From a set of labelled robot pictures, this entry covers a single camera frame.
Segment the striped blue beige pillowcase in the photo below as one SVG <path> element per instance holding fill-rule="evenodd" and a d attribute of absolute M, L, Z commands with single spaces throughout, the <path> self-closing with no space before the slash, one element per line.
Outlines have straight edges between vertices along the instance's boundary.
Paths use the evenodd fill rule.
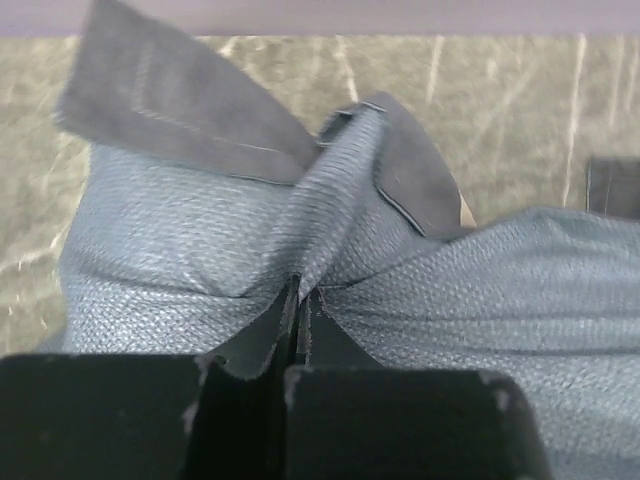
<path fill-rule="evenodd" d="M 298 276 L 384 364 L 513 377 L 557 478 L 638 477 L 636 224 L 542 208 L 462 232 L 455 180 L 392 97 L 312 136 L 119 1 L 93 4 L 56 120 L 91 145 L 63 352 L 206 352 Z"/>

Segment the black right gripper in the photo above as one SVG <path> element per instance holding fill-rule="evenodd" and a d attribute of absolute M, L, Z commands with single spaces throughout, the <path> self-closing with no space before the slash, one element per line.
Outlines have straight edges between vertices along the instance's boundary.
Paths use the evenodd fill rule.
<path fill-rule="evenodd" d="M 638 157 L 594 157 L 586 171 L 586 210 L 625 220 L 639 219 Z"/>

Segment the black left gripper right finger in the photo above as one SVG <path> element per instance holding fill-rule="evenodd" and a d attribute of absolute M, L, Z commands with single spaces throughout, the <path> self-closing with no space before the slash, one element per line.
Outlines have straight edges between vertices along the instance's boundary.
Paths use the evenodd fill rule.
<path fill-rule="evenodd" d="M 548 479 L 533 410 L 490 370 L 384 367 L 329 315 L 300 309 L 302 364 L 284 377 L 287 479 Z"/>

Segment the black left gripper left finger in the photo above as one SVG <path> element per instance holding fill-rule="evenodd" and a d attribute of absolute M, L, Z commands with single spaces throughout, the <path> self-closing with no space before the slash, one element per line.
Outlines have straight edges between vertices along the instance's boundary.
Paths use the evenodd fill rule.
<path fill-rule="evenodd" d="M 5 479 L 278 479 L 298 283 L 201 355 L 1 362 Z"/>

